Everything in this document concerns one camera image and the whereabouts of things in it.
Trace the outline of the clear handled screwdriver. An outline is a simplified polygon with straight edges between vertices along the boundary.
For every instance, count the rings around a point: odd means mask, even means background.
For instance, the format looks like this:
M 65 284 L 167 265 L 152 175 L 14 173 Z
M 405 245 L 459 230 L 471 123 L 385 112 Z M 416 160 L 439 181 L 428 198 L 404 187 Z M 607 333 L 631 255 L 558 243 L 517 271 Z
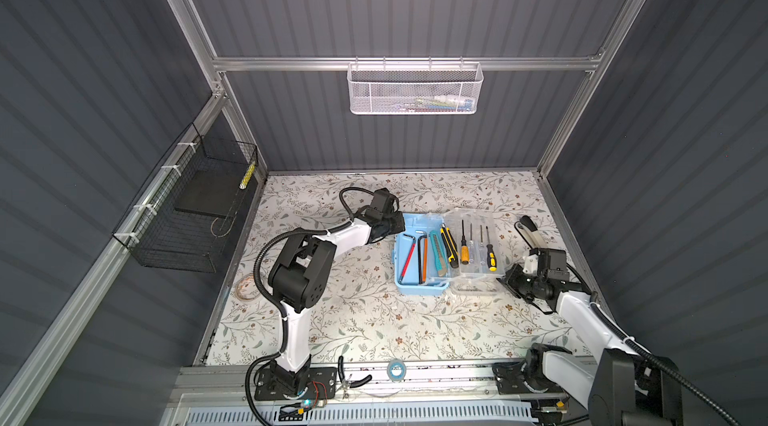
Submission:
M 483 229 L 483 225 L 480 224 L 478 229 L 479 229 L 479 241 L 478 241 L 478 245 L 477 245 L 478 264 L 484 265 L 484 264 L 487 263 L 487 261 L 485 259 L 485 254 L 486 253 L 484 252 L 485 251 L 485 249 L 484 249 L 485 248 L 485 244 L 484 244 L 484 229 Z

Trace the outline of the red handled hex key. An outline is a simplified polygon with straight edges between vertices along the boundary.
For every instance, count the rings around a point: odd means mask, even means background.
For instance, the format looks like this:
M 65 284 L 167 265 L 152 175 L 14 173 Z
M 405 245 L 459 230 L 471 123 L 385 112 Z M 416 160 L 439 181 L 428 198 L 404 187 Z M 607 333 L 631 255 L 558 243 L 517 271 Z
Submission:
M 400 284 L 403 284 L 403 281 L 404 281 L 405 275 L 407 273 L 407 270 L 408 270 L 411 258 L 413 256 L 413 252 L 414 252 L 416 244 L 417 244 L 417 239 L 416 239 L 415 236 L 410 235 L 410 234 L 405 234 L 404 236 L 411 240 L 411 244 L 410 244 L 410 249 L 408 251 L 408 255 L 406 257 L 406 260 L 405 260 L 405 262 L 403 264 L 402 270 L 401 270 L 400 275 L 399 275 L 399 283 Z

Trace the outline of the orange handled hex key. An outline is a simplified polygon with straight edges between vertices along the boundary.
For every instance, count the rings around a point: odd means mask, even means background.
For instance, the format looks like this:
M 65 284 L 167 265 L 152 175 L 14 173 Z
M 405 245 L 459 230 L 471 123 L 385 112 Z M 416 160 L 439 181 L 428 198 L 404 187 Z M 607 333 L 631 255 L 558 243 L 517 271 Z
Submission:
M 420 237 L 420 255 L 419 255 L 419 283 L 425 284 L 427 280 L 428 272 L 428 253 L 429 253 L 429 240 L 426 234 Z

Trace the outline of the yellow handled screwdriver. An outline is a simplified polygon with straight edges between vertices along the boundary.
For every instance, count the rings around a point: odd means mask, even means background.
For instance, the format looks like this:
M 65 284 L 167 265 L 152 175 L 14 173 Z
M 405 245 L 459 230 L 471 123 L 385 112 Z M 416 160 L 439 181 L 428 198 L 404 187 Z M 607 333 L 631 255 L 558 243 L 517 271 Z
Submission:
M 461 248 L 460 248 L 460 261 L 462 264 L 467 265 L 470 262 L 469 246 L 465 234 L 465 223 L 461 222 Z

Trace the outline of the blue plastic tool box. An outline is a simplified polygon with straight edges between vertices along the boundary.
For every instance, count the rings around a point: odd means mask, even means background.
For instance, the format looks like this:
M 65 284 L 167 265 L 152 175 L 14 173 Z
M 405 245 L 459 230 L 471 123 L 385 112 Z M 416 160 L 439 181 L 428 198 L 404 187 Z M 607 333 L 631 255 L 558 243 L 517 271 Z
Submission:
M 511 266 L 488 211 L 455 208 L 406 213 L 392 251 L 395 284 L 405 295 L 489 295 Z

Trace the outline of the teal pen tool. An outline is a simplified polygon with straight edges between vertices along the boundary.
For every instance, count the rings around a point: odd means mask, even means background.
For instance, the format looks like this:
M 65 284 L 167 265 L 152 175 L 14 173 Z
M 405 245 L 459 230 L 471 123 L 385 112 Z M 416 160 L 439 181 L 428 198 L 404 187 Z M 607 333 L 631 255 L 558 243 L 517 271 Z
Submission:
M 448 261 L 440 232 L 438 230 L 430 232 L 429 241 L 432 246 L 437 276 L 443 278 L 447 275 Z

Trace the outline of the yellow black utility knife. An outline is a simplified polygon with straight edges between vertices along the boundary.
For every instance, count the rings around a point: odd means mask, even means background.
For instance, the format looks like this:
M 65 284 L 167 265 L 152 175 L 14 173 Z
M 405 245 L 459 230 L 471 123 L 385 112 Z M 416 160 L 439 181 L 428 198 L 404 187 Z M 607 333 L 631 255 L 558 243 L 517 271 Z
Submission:
M 452 268 L 458 268 L 459 260 L 458 260 L 456 243 L 453 239 L 450 229 L 447 227 L 445 223 L 441 224 L 440 233 L 441 233 L 441 237 L 446 250 L 446 255 L 447 255 L 447 260 L 449 265 Z

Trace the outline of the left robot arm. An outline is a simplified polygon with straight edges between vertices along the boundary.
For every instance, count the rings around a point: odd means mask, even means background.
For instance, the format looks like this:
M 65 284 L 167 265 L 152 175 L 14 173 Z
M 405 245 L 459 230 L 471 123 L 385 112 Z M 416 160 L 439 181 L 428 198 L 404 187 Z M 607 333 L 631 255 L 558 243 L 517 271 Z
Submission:
M 405 231 L 399 199 L 385 187 L 344 187 L 339 199 L 347 213 L 344 222 L 280 233 L 266 242 L 253 265 L 259 293 L 280 315 L 280 345 L 266 357 L 269 371 L 292 396 L 300 395 L 310 381 L 311 309 L 324 294 L 334 260 Z

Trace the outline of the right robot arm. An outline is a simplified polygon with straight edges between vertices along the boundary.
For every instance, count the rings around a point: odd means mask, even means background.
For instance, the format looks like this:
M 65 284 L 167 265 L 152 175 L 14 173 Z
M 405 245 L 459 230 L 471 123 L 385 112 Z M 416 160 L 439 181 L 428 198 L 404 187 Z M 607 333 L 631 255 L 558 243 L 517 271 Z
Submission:
M 572 271 L 559 249 L 534 247 L 500 279 L 516 298 L 564 319 L 592 354 L 577 358 L 568 348 L 534 343 L 525 358 L 498 382 L 519 392 L 563 391 L 587 411 L 594 425 L 680 425 L 681 386 L 675 365 L 658 359 L 619 328 L 596 302 L 596 294 Z

